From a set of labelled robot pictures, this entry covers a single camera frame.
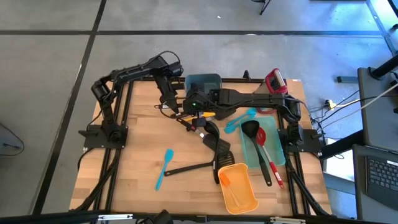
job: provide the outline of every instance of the red ladle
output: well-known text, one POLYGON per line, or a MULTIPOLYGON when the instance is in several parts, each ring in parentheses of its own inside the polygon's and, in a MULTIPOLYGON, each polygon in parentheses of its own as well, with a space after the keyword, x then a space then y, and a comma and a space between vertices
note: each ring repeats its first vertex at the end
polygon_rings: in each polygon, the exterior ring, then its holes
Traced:
POLYGON ((266 157, 268 159, 269 165, 271 166, 271 169, 275 175, 275 178, 278 181, 279 187, 281 187, 282 189, 284 188, 284 183, 282 181, 282 179, 280 178, 280 175, 278 173, 278 170, 276 169, 276 166, 274 164, 274 162, 271 160, 271 156, 269 156, 267 149, 265 147, 265 143, 266 143, 266 132, 260 127, 257 135, 256 135, 256 142, 257 144, 259 144, 260 146, 262 146, 262 149, 264 150, 264 152, 266 153, 266 157))

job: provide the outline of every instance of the black ladle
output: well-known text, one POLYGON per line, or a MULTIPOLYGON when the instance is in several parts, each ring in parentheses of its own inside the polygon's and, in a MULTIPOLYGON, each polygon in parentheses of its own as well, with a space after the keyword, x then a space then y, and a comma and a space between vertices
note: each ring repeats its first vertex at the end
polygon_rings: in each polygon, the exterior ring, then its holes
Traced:
POLYGON ((214 153, 213 158, 213 177, 216 184, 220 183, 218 178, 218 163, 217 163, 217 156, 218 156, 218 142, 220 140, 220 131, 217 128, 217 125, 211 121, 206 121, 206 125, 204 127, 205 131, 209 134, 214 135, 216 137, 216 151, 214 153))
POLYGON ((272 186, 271 176, 269 175, 267 164, 264 161, 264 158, 262 157, 262 155, 260 153, 260 149, 256 142, 256 135, 260 128, 260 123, 258 121, 246 121, 245 123, 242 124, 241 127, 242 127, 243 133, 249 137, 249 139, 253 142, 254 147, 256 148, 257 155, 259 157, 261 172, 262 172, 262 175, 264 176, 264 179, 266 180, 267 185, 272 186))

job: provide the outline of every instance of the light blue spatula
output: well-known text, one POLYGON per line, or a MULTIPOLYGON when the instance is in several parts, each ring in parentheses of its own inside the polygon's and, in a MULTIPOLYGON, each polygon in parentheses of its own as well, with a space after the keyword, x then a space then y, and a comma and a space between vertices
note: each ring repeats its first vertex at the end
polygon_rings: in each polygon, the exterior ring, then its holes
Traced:
POLYGON ((256 109, 255 108, 249 108, 246 113, 242 114, 238 118, 233 119, 232 121, 226 123, 226 127, 224 128, 225 133, 231 134, 232 132, 235 131, 235 129, 240 126, 239 120, 247 116, 249 119, 253 118, 256 116, 256 109))
POLYGON ((173 149, 167 149, 166 155, 164 155, 164 165, 162 172, 160 173, 159 179, 157 179, 155 190, 158 191, 160 189, 160 185, 162 185, 163 173, 166 171, 167 164, 173 159, 174 151, 173 149))

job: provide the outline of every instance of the teal plastic tray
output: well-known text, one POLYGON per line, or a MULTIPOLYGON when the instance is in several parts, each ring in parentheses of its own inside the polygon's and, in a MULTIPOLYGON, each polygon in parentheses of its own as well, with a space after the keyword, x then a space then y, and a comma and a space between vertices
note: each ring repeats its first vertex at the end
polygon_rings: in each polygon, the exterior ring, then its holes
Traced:
MULTIPOLYGON (((257 156, 256 148, 254 147, 254 144, 252 141, 247 137, 243 132, 241 125, 246 122, 246 121, 258 121, 260 123, 260 127, 263 128, 263 130, 266 132, 266 149, 271 157, 271 159, 274 161, 275 165, 277 166, 282 166, 285 164, 285 157, 284 153, 282 151, 282 145, 280 144, 279 140, 279 135, 278 135, 278 130, 276 127, 276 122, 274 117, 271 116, 266 116, 266 117, 259 117, 259 118, 251 118, 251 119, 241 119, 240 120, 240 134, 241 134, 241 142, 242 142, 242 150, 244 154, 244 160, 246 162, 246 165, 250 169, 253 168, 260 168, 259 164, 259 158, 257 156)), ((262 150, 262 147, 259 146, 259 149, 261 151, 261 155, 264 158, 265 161, 267 161, 267 157, 262 150)))

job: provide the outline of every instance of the concrete floor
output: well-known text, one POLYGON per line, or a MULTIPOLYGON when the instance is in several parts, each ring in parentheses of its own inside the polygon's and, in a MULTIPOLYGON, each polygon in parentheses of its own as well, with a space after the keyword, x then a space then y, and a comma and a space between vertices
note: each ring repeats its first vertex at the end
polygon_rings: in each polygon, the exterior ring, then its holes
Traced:
MULTIPOLYGON (((0 29, 91 30, 99 4, 100 0, 3 0, 0 29)), ((378 30, 361 1, 271 1, 263 16, 258 8, 257 3, 242 0, 114 0, 107 2, 99 30, 378 30)), ((87 35, 0 35, 0 121, 25 141, 21 155, 0 156, 2 217, 29 213, 87 40, 87 35)), ((358 89, 356 84, 337 84, 337 76, 355 76, 358 67, 377 67, 391 58, 381 36, 97 36, 45 213, 68 210, 83 147, 77 131, 85 128, 95 105, 92 83, 112 69, 145 62, 163 50, 180 56, 185 75, 215 72, 241 77, 249 70, 252 77, 261 78, 279 67, 284 77, 303 81, 310 108, 325 99, 340 101, 358 89)), ((334 119, 356 108, 347 108, 334 119)), ((341 138, 359 129, 357 113, 325 131, 341 138)), ((330 197, 333 213, 356 216, 349 209, 355 204, 352 197, 336 192, 330 197)))

